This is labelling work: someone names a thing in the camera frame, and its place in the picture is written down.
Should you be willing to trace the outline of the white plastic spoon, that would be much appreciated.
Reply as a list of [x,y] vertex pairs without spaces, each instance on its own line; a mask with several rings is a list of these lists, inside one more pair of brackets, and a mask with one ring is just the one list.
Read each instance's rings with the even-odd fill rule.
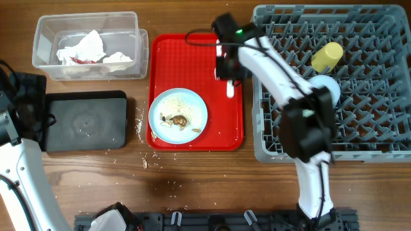
[[226,95],[228,98],[233,98],[235,93],[234,82],[232,80],[227,81]]

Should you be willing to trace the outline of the light blue plate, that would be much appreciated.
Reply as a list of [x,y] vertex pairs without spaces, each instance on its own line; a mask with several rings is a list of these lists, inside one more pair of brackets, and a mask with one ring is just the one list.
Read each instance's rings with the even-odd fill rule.
[[[161,126],[159,114],[164,115],[190,115],[201,120],[202,131],[196,133],[187,127],[180,131],[177,126],[167,128]],[[174,88],[159,94],[150,105],[148,111],[148,124],[152,133],[168,144],[186,144],[197,138],[204,131],[208,120],[208,110],[204,100],[194,91],[184,88]]]

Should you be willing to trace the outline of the light blue bowl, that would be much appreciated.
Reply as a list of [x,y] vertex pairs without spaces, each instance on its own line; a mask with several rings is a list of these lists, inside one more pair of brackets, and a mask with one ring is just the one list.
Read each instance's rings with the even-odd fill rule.
[[337,81],[326,75],[317,75],[308,80],[314,87],[320,89],[326,87],[331,93],[332,104],[336,107],[341,95],[340,86]]

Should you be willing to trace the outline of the yellow cup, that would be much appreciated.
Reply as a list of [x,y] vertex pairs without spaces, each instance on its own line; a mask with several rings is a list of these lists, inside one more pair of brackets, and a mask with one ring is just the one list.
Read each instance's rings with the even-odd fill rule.
[[344,50],[339,43],[329,42],[312,56],[311,65],[319,73],[330,73],[343,54]]

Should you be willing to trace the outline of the small white napkin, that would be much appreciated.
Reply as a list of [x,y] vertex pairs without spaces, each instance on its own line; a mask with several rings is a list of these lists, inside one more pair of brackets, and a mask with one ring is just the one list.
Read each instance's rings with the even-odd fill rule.
[[116,52],[113,55],[110,55],[103,59],[104,64],[108,64],[107,68],[109,72],[114,71],[124,71],[131,65],[133,65],[133,60],[124,55],[122,52]]

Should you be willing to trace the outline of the large white napkin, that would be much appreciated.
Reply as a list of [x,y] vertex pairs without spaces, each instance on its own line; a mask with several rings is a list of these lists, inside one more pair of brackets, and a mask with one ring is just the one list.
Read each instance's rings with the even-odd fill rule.
[[57,58],[63,65],[78,65],[70,59],[70,56],[80,60],[99,61],[106,53],[103,51],[103,42],[100,34],[92,30],[73,47],[65,47],[57,51]]

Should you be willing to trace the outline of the red snack wrapper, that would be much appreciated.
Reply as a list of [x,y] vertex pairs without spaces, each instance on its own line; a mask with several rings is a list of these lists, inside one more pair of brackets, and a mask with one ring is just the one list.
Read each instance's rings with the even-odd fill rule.
[[70,59],[71,59],[73,62],[77,63],[77,64],[96,64],[95,61],[92,61],[92,60],[80,60],[80,59],[77,59],[77,58],[72,57],[72,56],[70,56]]

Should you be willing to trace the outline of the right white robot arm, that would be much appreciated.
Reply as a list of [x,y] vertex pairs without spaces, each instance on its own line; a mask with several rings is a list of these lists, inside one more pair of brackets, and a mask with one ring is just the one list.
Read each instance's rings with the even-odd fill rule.
[[299,181],[299,230],[328,226],[335,220],[328,176],[336,132],[330,91],[296,73],[255,24],[238,26],[225,13],[211,29],[222,49],[216,57],[216,79],[235,83],[256,77],[281,111],[279,140],[295,162]]

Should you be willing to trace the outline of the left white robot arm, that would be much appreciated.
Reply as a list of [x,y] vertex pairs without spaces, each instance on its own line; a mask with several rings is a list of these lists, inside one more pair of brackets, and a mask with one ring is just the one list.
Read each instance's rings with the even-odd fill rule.
[[42,162],[47,78],[1,61],[1,197],[16,230],[70,230]]

